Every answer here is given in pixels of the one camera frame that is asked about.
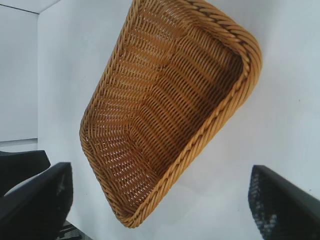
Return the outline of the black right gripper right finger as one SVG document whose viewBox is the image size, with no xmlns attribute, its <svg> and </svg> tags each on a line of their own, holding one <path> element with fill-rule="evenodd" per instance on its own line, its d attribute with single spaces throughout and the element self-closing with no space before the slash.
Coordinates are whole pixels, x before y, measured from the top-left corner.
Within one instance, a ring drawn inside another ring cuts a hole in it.
<svg viewBox="0 0 320 240">
<path fill-rule="evenodd" d="M 264 165 L 254 165 L 248 205 L 264 240 L 318 240 L 320 201 Z"/>
</svg>

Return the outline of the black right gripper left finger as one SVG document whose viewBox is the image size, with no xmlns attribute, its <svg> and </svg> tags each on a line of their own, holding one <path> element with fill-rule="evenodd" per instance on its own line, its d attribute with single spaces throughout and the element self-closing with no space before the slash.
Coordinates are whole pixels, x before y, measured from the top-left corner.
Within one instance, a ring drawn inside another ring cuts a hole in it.
<svg viewBox="0 0 320 240">
<path fill-rule="evenodd" d="M 60 162 L 0 199 L 0 238 L 54 240 L 72 204 L 72 166 Z"/>
</svg>

